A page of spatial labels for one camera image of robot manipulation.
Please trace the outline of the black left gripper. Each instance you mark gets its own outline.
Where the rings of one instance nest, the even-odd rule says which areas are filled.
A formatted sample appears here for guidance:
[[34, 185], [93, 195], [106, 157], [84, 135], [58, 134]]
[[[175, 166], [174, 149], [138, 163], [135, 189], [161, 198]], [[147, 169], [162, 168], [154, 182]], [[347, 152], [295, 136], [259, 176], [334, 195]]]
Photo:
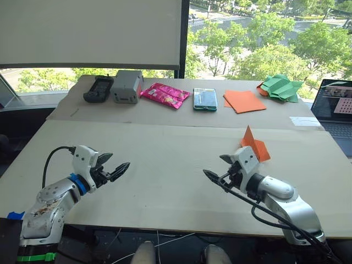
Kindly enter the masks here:
[[109, 173], [104, 171], [103, 164], [106, 163], [112, 156], [113, 153], [103, 153], [99, 155], [96, 166], [90, 168], [90, 176], [93, 179], [97, 189], [105, 185], [108, 181], [116, 181], [127, 171], [130, 166], [130, 162], [125, 162], [119, 165], [113, 172]]

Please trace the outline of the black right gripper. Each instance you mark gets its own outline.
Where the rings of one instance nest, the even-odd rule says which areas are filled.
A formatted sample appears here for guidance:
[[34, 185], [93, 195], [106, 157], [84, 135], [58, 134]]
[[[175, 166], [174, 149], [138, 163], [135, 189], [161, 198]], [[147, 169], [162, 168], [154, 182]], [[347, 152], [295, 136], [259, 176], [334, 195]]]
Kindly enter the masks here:
[[239, 162], [234, 162], [231, 155], [220, 155], [219, 157], [230, 164], [226, 174], [219, 177], [216, 173], [204, 169], [203, 172], [205, 176], [208, 177], [211, 182], [220, 185], [225, 191], [227, 191], [227, 189], [231, 190], [232, 188], [239, 190], [243, 180], [243, 174], [241, 172], [242, 166]]

